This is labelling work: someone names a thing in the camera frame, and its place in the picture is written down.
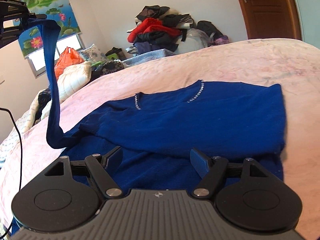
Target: metal screw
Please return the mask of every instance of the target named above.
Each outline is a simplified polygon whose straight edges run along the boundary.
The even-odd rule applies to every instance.
[[[198,197],[204,197],[209,195],[209,190],[207,190],[206,188],[197,188],[193,191],[193,194],[195,194]]]
[[[122,191],[119,188],[110,188],[106,191],[106,193],[110,197],[118,197],[122,194]]]

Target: light blue wall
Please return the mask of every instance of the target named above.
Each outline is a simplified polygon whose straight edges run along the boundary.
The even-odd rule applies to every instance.
[[[302,40],[320,49],[320,0],[296,0]]]

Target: pink bedsheet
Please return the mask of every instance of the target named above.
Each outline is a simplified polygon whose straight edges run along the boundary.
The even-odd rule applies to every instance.
[[[286,184],[303,201],[297,230],[306,239],[320,236],[320,50],[302,41],[241,41],[162,58],[103,76],[61,104],[60,125],[71,129],[108,100],[186,87],[195,81],[280,83],[287,112],[283,153]],[[23,135],[22,185],[55,160],[60,150],[45,139],[47,119]],[[16,145],[0,170],[0,218],[8,226],[11,201],[19,184],[20,150]]]

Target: orange plastic bag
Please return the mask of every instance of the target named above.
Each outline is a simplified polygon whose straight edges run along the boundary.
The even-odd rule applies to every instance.
[[[56,79],[58,80],[59,76],[63,73],[66,67],[80,64],[82,62],[84,62],[84,59],[81,58],[81,56],[75,49],[66,47],[66,49],[60,54],[58,62],[54,67]]]

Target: floral pillow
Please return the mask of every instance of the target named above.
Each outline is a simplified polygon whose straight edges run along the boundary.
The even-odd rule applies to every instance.
[[[84,58],[85,61],[90,62],[107,62],[108,58],[102,53],[102,51],[94,44],[89,48],[79,51],[79,54]]]

